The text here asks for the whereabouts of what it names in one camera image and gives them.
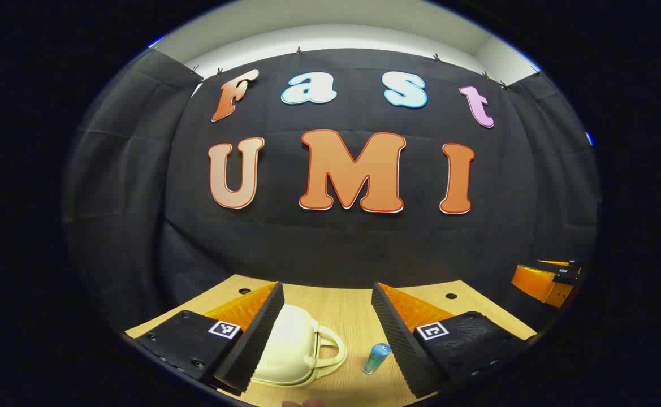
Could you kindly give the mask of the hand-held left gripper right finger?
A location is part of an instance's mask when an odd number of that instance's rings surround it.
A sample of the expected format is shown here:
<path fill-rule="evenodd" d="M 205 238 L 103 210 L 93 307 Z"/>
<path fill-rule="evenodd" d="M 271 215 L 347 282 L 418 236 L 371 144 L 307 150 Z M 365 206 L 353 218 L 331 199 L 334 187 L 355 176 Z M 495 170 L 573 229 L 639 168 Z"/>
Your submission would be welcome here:
<path fill-rule="evenodd" d="M 452 314 L 387 284 L 373 284 L 371 304 L 410 391 L 457 392 L 498 373 L 527 350 L 520 336 L 472 310 Z"/>

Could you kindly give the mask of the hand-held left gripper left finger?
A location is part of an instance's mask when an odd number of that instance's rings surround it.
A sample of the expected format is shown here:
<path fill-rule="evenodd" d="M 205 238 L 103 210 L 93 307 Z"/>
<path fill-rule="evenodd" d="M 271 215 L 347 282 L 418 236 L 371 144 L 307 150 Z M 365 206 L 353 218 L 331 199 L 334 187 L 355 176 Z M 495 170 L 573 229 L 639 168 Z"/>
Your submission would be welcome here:
<path fill-rule="evenodd" d="M 240 396 L 283 306 L 283 283 L 269 283 L 203 314 L 178 311 L 138 335 L 135 346 L 180 375 Z"/>

